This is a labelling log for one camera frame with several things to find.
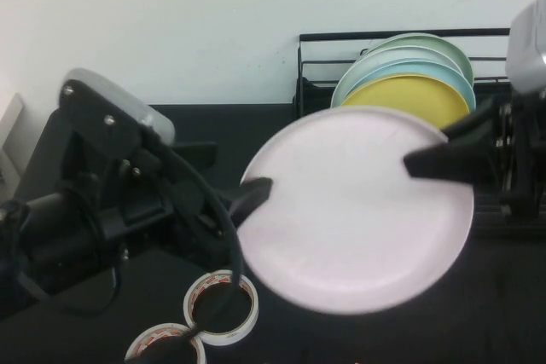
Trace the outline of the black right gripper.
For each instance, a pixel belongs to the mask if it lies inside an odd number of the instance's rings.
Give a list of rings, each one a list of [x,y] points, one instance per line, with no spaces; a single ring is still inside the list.
[[[414,178],[497,187],[495,144],[458,138],[497,116],[501,187],[497,197],[508,219],[538,216],[545,191],[545,94],[496,95],[442,132],[454,139],[404,156]]]

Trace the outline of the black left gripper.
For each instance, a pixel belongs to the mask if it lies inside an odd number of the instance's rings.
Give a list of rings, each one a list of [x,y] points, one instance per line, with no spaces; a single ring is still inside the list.
[[[187,169],[139,148],[127,165],[109,159],[85,140],[59,112],[47,123],[49,136],[61,138],[61,179],[57,187],[74,203],[103,259],[115,251],[137,255],[151,246],[193,262],[228,262],[233,255],[225,228]],[[196,169],[217,159],[216,142],[179,142],[171,150]],[[243,182],[229,196],[236,228],[269,197],[273,180]]]

